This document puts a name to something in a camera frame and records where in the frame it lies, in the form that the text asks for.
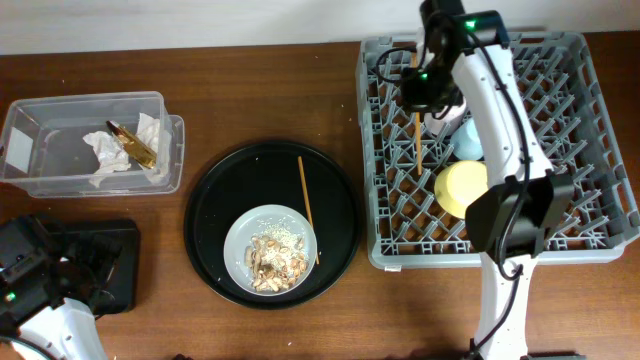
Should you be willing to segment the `blue cup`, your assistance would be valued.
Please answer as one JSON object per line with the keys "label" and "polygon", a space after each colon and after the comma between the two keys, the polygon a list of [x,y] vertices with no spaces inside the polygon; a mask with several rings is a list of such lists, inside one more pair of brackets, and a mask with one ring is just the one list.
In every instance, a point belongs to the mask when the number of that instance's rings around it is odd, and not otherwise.
{"label": "blue cup", "polygon": [[475,122],[472,118],[452,134],[450,144],[453,146],[453,155],[459,160],[477,161],[484,156]]}

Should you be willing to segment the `wooden chopstick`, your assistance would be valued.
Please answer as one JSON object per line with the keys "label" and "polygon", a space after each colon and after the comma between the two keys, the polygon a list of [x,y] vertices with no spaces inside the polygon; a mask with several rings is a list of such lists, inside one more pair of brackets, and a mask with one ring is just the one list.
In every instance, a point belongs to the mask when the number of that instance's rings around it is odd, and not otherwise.
{"label": "wooden chopstick", "polygon": [[311,212],[311,206],[310,206],[310,200],[309,200],[309,195],[308,195],[308,187],[307,187],[307,182],[306,182],[304,162],[303,162],[302,156],[298,156],[297,157],[297,163],[298,163],[299,176],[300,176],[300,181],[301,181],[301,187],[302,187],[302,192],[303,192],[303,199],[304,199],[304,204],[305,204],[305,211],[306,211],[307,220],[308,220],[311,228],[315,231],[312,212]]}
{"label": "wooden chopstick", "polygon": [[[413,68],[417,68],[417,55],[414,53],[411,58],[411,66]],[[422,176],[423,167],[422,167],[422,147],[421,147],[421,119],[420,113],[415,112],[414,114],[414,138],[415,138],[415,154],[416,154],[416,168],[417,175],[419,177]]]}

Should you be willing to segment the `grey plate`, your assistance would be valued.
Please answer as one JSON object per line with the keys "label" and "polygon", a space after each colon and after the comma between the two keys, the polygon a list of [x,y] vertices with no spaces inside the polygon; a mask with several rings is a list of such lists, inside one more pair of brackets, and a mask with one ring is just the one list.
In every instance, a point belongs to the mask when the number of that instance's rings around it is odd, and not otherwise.
{"label": "grey plate", "polygon": [[[293,289],[279,294],[257,293],[250,286],[250,275],[245,266],[245,251],[250,244],[251,237],[258,233],[266,224],[284,224],[293,232],[302,234],[305,238],[305,249],[309,252],[312,268],[303,281]],[[314,230],[307,219],[294,209],[282,205],[262,205],[241,215],[228,231],[223,248],[226,270],[233,282],[241,289],[258,297],[273,298],[288,294],[302,286],[311,275],[312,270],[319,264],[317,240]]]}

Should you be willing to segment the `pink cup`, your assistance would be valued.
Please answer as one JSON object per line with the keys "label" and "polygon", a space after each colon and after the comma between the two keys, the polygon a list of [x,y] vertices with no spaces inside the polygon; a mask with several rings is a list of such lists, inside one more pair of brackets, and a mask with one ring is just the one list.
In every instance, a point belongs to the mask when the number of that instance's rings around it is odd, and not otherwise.
{"label": "pink cup", "polygon": [[454,105],[445,116],[443,116],[444,111],[437,113],[436,116],[426,113],[423,116],[423,125],[434,136],[441,134],[449,136],[462,123],[466,110],[467,105],[463,101],[461,105]]}

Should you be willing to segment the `yellow bowl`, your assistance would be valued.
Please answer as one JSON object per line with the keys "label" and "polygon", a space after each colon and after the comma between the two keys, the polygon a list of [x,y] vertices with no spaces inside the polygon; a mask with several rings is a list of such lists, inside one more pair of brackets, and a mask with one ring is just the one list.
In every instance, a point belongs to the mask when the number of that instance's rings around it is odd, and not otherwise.
{"label": "yellow bowl", "polygon": [[439,206],[464,219],[467,208],[488,191],[487,168],[479,161],[463,160],[441,171],[434,194]]}

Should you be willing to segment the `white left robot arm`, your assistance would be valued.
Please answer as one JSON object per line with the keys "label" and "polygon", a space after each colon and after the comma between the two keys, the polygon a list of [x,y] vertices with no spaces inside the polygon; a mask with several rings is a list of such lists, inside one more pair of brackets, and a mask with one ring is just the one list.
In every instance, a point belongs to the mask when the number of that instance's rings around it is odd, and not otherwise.
{"label": "white left robot arm", "polygon": [[122,252],[113,232],[1,229],[1,340],[37,359],[104,359],[95,304]]}

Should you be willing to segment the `white tissue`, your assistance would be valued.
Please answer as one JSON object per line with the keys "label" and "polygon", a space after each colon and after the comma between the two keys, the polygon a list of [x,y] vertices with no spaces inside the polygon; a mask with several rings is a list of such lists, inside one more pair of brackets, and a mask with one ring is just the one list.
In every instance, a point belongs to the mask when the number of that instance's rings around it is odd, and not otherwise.
{"label": "white tissue", "polygon": [[[160,120],[140,113],[135,136],[155,153],[158,153]],[[83,136],[82,140],[92,147],[99,162],[95,171],[97,177],[89,183],[99,188],[105,179],[104,174],[127,171],[130,167],[129,154],[114,135],[105,131],[96,131]]]}

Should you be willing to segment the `peanut shells and rice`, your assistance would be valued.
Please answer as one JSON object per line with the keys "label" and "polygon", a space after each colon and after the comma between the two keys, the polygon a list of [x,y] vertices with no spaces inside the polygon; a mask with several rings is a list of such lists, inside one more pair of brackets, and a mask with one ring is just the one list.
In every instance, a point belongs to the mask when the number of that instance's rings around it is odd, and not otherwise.
{"label": "peanut shells and rice", "polygon": [[312,268],[305,238],[284,224],[266,224],[250,239],[245,266],[257,293],[279,294],[293,289]]}

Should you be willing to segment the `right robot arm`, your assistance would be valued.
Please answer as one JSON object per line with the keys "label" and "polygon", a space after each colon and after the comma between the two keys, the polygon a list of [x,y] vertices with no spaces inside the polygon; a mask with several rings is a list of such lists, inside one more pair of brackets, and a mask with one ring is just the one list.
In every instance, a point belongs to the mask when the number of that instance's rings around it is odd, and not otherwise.
{"label": "right robot arm", "polygon": [[404,106],[435,115],[461,95],[487,167],[488,190],[465,211],[482,268],[480,321],[465,356],[526,359],[531,277],[567,210],[573,182],[554,172],[532,130],[499,13],[468,13],[459,1],[425,1],[419,11],[418,64],[400,80]]}

